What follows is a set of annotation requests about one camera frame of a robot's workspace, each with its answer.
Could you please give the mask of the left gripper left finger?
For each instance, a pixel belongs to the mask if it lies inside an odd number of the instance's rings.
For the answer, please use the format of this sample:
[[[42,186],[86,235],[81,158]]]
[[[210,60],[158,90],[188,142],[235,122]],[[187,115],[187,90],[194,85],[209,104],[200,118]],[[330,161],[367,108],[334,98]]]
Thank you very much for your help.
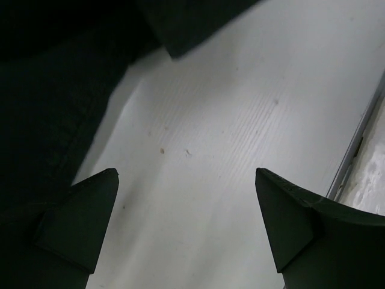
[[[43,201],[1,210],[1,288],[85,288],[118,187],[110,168]]]

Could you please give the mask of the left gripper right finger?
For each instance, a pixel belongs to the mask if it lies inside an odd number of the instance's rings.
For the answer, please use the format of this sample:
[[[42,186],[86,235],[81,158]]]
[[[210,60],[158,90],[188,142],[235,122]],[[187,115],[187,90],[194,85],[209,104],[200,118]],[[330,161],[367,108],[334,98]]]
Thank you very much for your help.
[[[384,217],[305,190],[264,168],[256,193],[286,288],[384,288]]]

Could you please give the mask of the black trousers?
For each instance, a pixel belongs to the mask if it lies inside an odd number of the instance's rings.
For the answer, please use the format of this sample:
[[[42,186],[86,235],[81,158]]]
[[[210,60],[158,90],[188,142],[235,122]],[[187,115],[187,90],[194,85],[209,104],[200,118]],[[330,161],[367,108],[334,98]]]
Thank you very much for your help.
[[[1,222],[70,187],[127,68],[185,55],[253,1],[2,1]]]

